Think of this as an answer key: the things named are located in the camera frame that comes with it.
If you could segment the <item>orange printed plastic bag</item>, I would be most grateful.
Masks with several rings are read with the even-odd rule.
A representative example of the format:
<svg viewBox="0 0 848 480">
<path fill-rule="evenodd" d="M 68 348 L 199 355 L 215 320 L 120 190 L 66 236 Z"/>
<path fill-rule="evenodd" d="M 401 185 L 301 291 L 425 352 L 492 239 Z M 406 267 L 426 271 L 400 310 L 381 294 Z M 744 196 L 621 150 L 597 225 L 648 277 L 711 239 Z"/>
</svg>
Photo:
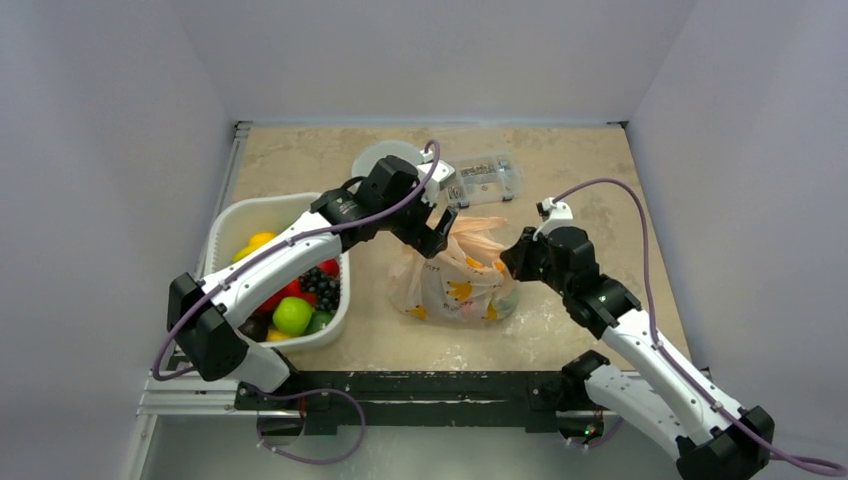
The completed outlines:
<svg viewBox="0 0 848 480">
<path fill-rule="evenodd" d="M 492 235 L 507 225 L 503 217 L 461 215 L 437 256 L 404 247 L 389 268 L 392 305 L 422 321 L 484 325 L 510 316 L 519 293 L 500 259 L 506 246 Z"/>
</svg>

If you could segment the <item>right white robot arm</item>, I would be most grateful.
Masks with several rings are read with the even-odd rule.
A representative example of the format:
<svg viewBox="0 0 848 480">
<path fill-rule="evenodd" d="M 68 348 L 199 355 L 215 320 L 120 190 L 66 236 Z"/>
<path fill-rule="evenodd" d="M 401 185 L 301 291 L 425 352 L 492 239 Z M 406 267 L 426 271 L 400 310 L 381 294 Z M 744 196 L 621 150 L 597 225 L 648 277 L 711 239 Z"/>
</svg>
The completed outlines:
<svg viewBox="0 0 848 480">
<path fill-rule="evenodd" d="M 572 320 L 639 374 L 631 380 L 590 350 L 563 369 L 569 404 L 592 401 L 618 413 L 668 454 L 684 479 L 750 479 L 767 466 L 770 453 L 755 439 L 772 440 L 772 417 L 742 406 L 667 344 L 649 311 L 601 272 L 584 230 L 527 227 L 500 259 L 514 280 L 539 281 L 557 293 Z"/>
</svg>

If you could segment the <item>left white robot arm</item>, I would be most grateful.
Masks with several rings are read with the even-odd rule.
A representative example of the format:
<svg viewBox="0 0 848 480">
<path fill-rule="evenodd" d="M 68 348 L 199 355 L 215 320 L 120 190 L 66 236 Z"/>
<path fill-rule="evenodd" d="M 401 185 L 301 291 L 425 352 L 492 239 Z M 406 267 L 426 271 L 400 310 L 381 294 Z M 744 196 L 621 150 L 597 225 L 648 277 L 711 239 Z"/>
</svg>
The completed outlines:
<svg viewBox="0 0 848 480">
<path fill-rule="evenodd" d="M 291 366 L 275 348 L 244 336 L 240 326 L 300 275 L 381 231 L 425 258 L 445 250 L 456 209 L 447 208 L 434 227 L 428 219 L 451 175 L 438 157 L 412 165 L 386 156 L 366 176 L 320 194 L 288 229 L 241 260 L 202 279 L 177 276 L 168 291 L 168 342 L 203 380 L 240 381 L 259 388 L 272 408 L 289 407 L 298 395 Z"/>
</svg>

